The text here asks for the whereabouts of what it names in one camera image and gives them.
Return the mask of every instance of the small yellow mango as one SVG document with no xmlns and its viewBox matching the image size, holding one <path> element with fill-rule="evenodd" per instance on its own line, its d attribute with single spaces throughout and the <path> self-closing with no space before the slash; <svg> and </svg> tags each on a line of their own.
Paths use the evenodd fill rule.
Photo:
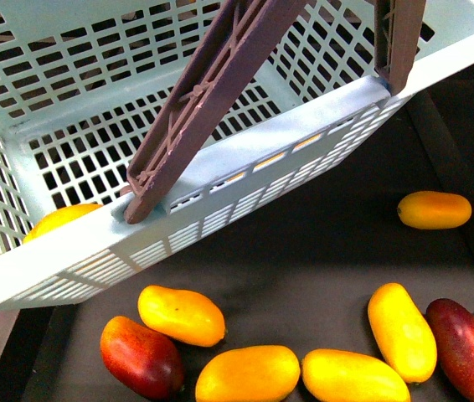
<svg viewBox="0 0 474 402">
<path fill-rule="evenodd" d="M 458 194 L 418 191 L 401 199 L 397 214 L 412 228 L 453 229 L 471 217 L 471 204 Z"/>
<path fill-rule="evenodd" d="M 410 402 L 403 379 L 377 358 L 316 349 L 302 360 L 304 385 L 322 402 Z"/>
<path fill-rule="evenodd" d="M 301 369 L 287 347 L 260 345 L 215 356 L 196 383 L 197 402 L 279 402 L 296 387 Z"/>
<path fill-rule="evenodd" d="M 196 291 L 147 286 L 138 297 L 138 313 L 147 327 L 190 345 L 210 347 L 226 334 L 220 309 Z"/>
<path fill-rule="evenodd" d="M 377 289 L 368 318 L 384 360 L 407 383 L 422 383 L 434 373 L 436 340 L 430 326 L 399 283 Z"/>
</svg>

